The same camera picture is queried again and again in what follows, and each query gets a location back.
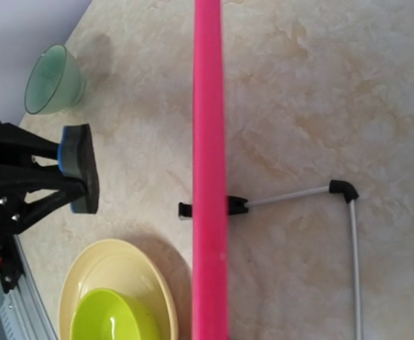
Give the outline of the pink framed whiteboard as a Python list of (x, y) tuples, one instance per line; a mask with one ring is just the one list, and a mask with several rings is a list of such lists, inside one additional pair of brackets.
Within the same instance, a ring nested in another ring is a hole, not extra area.
[(196, 1), (193, 55), (192, 335), (228, 339), (222, 4)]

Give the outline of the blue whiteboard eraser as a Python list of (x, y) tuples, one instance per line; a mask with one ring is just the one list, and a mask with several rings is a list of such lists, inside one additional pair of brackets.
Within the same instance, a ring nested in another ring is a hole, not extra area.
[(71, 211), (96, 214), (100, 187), (89, 124), (64, 126), (57, 161), (64, 176), (80, 180), (86, 189), (80, 198), (71, 203)]

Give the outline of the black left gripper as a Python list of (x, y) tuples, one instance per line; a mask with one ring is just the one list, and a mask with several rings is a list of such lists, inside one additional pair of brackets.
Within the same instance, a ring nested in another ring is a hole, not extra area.
[[(55, 142), (0, 121), (0, 167), (33, 166), (33, 156), (56, 160), (58, 148)], [(86, 194), (81, 179), (65, 176), (57, 166), (40, 166), (14, 174), (13, 169), (0, 168), (0, 286), (6, 294), (24, 274), (13, 236)], [(4, 181), (12, 176), (13, 192), (8, 192)], [(26, 194), (36, 192), (42, 195), (31, 202), (24, 201)]]

